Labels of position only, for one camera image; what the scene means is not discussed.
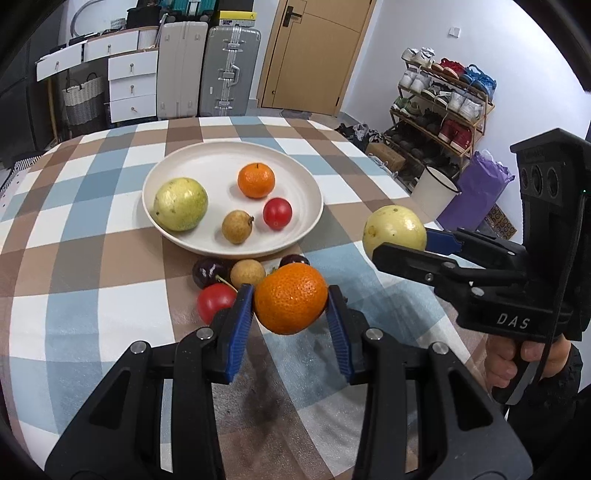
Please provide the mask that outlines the red cherry tomato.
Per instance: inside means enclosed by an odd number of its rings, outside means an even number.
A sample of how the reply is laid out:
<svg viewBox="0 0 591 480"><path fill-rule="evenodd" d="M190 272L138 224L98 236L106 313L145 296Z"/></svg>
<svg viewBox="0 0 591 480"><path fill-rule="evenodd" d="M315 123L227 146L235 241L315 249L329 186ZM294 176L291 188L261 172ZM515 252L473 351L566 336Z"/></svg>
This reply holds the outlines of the red cherry tomato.
<svg viewBox="0 0 591 480"><path fill-rule="evenodd" d="M280 231L290 224L293 208L286 199L273 198L263 207L263 221L273 231Z"/></svg>
<svg viewBox="0 0 591 480"><path fill-rule="evenodd" d="M224 283L203 289L197 297L197 314L205 325L211 325L217 312L231 308L238 293Z"/></svg>

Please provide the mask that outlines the orange mandarin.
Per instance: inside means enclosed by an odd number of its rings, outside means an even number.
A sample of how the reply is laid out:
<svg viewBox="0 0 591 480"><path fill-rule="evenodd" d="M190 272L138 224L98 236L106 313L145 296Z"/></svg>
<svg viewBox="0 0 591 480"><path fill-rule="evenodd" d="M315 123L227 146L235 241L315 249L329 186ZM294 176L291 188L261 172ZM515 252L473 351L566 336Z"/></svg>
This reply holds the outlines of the orange mandarin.
<svg viewBox="0 0 591 480"><path fill-rule="evenodd" d="M276 186L273 170L263 163L250 163L238 173L238 188L247 198L263 199Z"/></svg>
<svg viewBox="0 0 591 480"><path fill-rule="evenodd" d="M254 312L267 330L294 335L322 315L328 284L317 269L291 263L266 276L254 290Z"/></svg>

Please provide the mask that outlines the dark cherry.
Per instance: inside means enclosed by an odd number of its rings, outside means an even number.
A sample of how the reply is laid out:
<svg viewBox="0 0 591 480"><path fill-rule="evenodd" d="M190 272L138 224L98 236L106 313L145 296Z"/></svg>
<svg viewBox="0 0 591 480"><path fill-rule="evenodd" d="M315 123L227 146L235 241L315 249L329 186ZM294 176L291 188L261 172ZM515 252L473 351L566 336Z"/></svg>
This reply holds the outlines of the dark cherry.
<svg viewBox="0 0 591 480"><path fill-rule="evenodd" d="M310 261L308 261L307 257L304 257L304 255L301 254L290 254L290 255L286 255L284 256L281 260L280 260L280 265L279 267L283 267L283 266L287 266L290 264L305 264L305 265L310 265Z"/></svg>
<svg viewBox="0 0 591 480"><path fill-rule="evenodd" d="M199 259L191 270L193 282L200 289L205 289L217 283L218 278L228 279L228 274L228 264L209 257Z"/></svg>

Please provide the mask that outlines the brown longan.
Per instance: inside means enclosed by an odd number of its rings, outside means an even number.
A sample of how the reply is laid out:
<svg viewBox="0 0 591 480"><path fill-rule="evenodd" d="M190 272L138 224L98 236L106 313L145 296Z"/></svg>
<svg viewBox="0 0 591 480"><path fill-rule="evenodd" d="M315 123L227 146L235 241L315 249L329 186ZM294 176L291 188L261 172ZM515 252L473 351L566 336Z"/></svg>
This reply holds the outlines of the brown longan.
<svg viewBox="0 0 591 480"><path fill-rule="evenodd" d="M235 263L230 270L230 282L236 289L242 284L256 286L266 277L262 263L253 259L243 259Z"/></svg>
<svg viewBox="0 0 591 480"><path fill-rule="evenodd" d="M252 234L254 217L243 210L233 210L222 221L223 237L233 245L240 245Z"/></svg>

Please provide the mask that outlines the white enamel bucket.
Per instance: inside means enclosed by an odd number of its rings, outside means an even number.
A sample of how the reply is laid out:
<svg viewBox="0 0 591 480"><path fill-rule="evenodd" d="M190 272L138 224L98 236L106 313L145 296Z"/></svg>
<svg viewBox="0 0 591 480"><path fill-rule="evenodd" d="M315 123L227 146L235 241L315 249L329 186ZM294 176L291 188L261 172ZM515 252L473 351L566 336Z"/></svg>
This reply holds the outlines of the white enamel bucket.
<svg viewBox="0 0 591 480"><path fill-rule="evenodd" d="M411 198L431 220L436 220L461 189L440 170L426 166Z"/></svg>

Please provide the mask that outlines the purple bag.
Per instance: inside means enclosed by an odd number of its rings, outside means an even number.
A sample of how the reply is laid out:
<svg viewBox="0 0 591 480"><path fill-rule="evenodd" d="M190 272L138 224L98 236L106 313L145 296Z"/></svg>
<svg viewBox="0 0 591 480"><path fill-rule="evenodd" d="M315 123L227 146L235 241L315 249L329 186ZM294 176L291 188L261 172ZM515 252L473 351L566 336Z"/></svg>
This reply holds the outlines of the purple bag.
<svg viewBox="0 0 591 480"><path fill-rule="evenodd" d="M476 151L457 182L461 193L437 221L446 230L475 231L514 179L515 175L488 150Z"/></svg>

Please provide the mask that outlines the cream round plate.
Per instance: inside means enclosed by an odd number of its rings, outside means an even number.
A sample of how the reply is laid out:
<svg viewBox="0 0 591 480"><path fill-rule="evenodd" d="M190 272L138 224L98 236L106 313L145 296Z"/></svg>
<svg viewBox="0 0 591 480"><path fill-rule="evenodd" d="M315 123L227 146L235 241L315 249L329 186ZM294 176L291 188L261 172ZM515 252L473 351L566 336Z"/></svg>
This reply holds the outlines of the cream round plate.
<svg viewBox="0 0 591 480"><path fill-rule="evenodd" d="M280 231L271 230L263 221L266 200L249 199L238 188L239 170L256 161L269 166L276 177L270 198L286 199L293 208L290 223ZM208 208L194 229L169 232L157 224L153 203L165 182L180 177L197 180L204 187ZM287 249L315 228L324 210L322 191L301 163L266 146L232 141L193 144L165 156L147 174L141 202L152 225L172 243L197 254L228 259L263 257ZM240 245L228 242L221 232L222 219L233 210L254 217L252 234Z"/></svg>

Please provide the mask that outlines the wooden shoe rack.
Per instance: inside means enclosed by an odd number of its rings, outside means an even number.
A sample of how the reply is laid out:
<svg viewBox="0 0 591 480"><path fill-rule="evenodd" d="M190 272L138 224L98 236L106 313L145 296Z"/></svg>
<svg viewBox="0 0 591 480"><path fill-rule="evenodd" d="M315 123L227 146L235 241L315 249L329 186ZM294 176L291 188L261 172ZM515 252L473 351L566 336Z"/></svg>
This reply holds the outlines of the wooden shoe rack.
<svg viewBox="0 0 591 480"><path fill-rule="evenodd" d="M401 60L405 71L386 140L412 170L437 168L457 180L486 133L497 81L475 64L437 59L427 47L407 48Z"/></svg>

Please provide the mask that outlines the checkered tablecloth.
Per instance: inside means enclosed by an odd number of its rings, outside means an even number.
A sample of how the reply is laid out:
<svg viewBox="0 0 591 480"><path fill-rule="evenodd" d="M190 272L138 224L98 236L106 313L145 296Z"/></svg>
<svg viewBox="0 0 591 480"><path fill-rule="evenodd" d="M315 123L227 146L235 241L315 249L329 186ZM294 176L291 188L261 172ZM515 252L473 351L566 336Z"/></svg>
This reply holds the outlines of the checkered tablecloth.
<svg viewBox="0 0 591 480"><path fill-rule="evenodd" d="M303 164L325 209L294 251L371 324L410 345L446 342L481 372L481 335L460 329L427 287L370 265L361 242L367 217L406 204L407 195L335 130L235 117L95 132L52 148L1 203L1 382L12 430L36 463L132 342L169 344L200 325L197 256L151 226L141 187L165 155L216 139L260 144ZM228 478L352 473L366 390L339 374L325 320L294 336L253 326L242 370L213 395Z"/></svg>

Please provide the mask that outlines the wooden door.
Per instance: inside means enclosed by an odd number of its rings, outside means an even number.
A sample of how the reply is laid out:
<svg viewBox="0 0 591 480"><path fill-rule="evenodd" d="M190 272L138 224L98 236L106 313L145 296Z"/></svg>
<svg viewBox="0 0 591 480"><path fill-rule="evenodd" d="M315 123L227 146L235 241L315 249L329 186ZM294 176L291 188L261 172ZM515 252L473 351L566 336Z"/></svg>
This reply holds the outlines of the wooden door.
<svg viewBox="0 0 591 480"><path fill-rule="evenodd" d="M257 89L259 107L338 115L375 5L280 1Z"/></svg>

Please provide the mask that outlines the silver aluminium suitcase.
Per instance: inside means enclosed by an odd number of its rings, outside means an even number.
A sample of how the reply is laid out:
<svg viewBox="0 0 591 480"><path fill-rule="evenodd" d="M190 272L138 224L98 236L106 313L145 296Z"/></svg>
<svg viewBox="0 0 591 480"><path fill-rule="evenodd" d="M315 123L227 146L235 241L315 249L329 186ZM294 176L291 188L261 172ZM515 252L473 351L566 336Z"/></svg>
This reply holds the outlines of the silver aluminium suitcase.
<svg viewBox="0 0 591 480"><path fill-rule="evenodd" d="M209 30L201 69L200 117L245 115L259 44L260 32L253 28Z"/></svg>

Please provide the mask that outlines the woven laundry basket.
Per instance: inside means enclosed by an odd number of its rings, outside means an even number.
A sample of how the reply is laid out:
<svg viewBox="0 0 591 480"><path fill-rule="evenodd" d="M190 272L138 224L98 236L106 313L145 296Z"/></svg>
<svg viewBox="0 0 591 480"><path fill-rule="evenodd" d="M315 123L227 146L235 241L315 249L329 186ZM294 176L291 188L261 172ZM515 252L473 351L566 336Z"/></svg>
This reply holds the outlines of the woven laundry basket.
<svg viewBox="0 0 591 480"><path fill-rule="evenodd" d="M79 82L66 76L66 87L62 90L66 118L70 127L81 127L105 119L104 78L91 72L86 80Z"/></svg>

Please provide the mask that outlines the beige suitcase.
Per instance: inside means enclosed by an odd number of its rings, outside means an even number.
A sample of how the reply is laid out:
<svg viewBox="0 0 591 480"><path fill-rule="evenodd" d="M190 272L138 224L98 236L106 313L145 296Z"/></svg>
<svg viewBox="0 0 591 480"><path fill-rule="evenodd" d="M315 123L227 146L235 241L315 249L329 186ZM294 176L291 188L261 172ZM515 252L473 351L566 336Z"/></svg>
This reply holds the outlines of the beige suitcase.
<svg viewBox="0 0 591 480"><path fill-rule="evenodd" d="M205 22L163 25L158 46L156 115L160 119L195 117L208 32Z"/></svg>

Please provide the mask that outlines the white drawer cabinet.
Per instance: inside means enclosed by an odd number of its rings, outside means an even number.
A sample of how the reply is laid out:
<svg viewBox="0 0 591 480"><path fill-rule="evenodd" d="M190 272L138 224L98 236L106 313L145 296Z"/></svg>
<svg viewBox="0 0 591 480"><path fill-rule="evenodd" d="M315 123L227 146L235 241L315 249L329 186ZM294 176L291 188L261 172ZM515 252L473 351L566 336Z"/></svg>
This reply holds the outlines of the white drawer cabinet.
<svg viewBox="0 0 591 480"><path fill-rule="evenodd" d="M156 115L158 28L139 27L94 36L36 61L39 81L78 69L104 78L109 121L130 122Z"/></svg>

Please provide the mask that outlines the teal suitcase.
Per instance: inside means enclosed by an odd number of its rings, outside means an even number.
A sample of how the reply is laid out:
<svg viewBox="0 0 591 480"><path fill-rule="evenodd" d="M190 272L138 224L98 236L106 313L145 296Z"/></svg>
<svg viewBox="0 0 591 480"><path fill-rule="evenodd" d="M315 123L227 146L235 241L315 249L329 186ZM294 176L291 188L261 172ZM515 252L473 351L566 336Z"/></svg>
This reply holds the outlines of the teal suitcase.
<svg viewBox="0 0 591 480"><path fill-rule="evenodd" d="M208 23L214 15L216 0L160 0L158 4L165 12L180 21L201 21Z"/></svg>

